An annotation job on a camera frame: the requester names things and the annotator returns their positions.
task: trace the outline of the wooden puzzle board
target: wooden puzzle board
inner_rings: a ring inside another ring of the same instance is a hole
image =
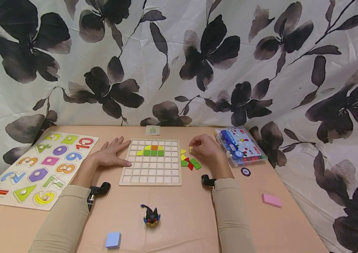
[[[0,205],[51,210],[98,139],[45,133],[0,175]]]
[[[178,140],[131,139],[120,186],[181,186]]]

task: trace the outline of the table top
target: table top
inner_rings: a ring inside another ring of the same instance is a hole
[[[193,136],[214,133],[208,127],[161,127],[159,136],[146,136],[145,127],[55,126],[49,130],[99,137],[92,152],[121,135],[127,140],[177,139],[187,149]],[[120,157],[125,158],[126,151]],[[272,166],[266,162],[248,168],[249,177],[240,168],[232,168],[232,173],[242,188],[257,252],[328,253]],[[121,232],[120,249],[113,252],[220,252],[211,190],[200,181],[203,174],[211,175],[206,166],[193,171],[183,167],[183,184],[178,187],[119,186],[120,173],[121,167],[97,171],[96,185],[108,181],[112,186],[108,195],[96,199],[77,253],[108,252],[105,242],[110,232]],[[279,197],[283,207],[265,205],[262,193]],[[158,226],[144,224],[142,203],[158,208]],[[47,211],[0,205],[0,252],[27,252],[47,215]]]

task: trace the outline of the blue block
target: blue block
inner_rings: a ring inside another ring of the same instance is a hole
[[[120,232],[107,234],[106,248],[120,248],[121,234]]]

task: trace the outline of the toy figure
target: toy figure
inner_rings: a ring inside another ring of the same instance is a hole
[[[147,207],[146,205],[141,205],[141,207],[147,208],[147,213],[145,214],[144,217],[145,224],[147,224],[150,227],[153,227],[156,224],[158,224],[161,215],[158,215],[158,211],[156,210],[156,208],[154,209],[154,211],[152,211],[151,208]]]

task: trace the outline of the pink square piece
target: pink square piece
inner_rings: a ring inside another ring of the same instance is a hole
[[[262,202],[271,205],[273,207],[278,207],[278,208],[282,207],[280,198],[271,196],[266,193],[262,194]]]

